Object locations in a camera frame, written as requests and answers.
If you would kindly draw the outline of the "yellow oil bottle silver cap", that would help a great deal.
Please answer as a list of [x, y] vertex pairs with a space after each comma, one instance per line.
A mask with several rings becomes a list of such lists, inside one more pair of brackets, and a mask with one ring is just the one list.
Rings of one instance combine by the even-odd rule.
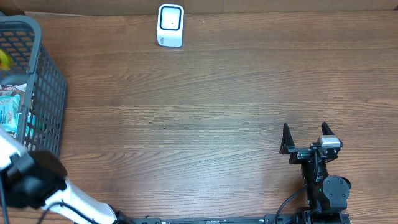
[[12, 57], [3, 49], [0, 50], [1, 70], [10, 70], [14, 64]]

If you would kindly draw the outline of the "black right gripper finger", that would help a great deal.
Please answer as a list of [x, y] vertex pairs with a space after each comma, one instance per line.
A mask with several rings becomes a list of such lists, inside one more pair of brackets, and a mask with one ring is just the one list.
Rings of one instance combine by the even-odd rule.
[[324, 136], [334, 135], [334, 132], [330, 129], [329, 125], [326, 122], [322, 122], [322, 134]]
[[295, 144], [294, 140], [292, 139], [289, 126], [287, 123], [284, 123], [279, 154], [291, 154], [293, 153], [294, 149], [295, 149]]

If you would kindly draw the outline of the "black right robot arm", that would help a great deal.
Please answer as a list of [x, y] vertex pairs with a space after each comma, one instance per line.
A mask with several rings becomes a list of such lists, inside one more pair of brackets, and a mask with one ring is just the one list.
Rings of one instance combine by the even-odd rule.
[[[305, 187], [291, 195], [275, 214], [275, 223], [350, 223], [347, 209], [351, 182], [341, 176], [330, 175], [326, 165], [338, 158], [343, 142], [334, 134], [326, 122], [322, 123], [322, 135], [309, 147], [295, 147], [288, 124], [284, 124], [279, 153], [289, 155], [289, 164], [301, 165]], [[305, 192], [307, 207], [283, 221], [280, 213], [292, 199]]]

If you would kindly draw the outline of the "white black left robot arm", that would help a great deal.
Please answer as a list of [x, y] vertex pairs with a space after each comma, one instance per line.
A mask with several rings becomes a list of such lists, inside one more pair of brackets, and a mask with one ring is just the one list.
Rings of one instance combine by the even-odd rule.
[[1, 209], [9, 223], [8, 208], [42, 209], [74, 223], [131, 223], [107, 203], [101, 203], [72, 184], [66, 168], [50, 151], [28, 151], [1, 129]]

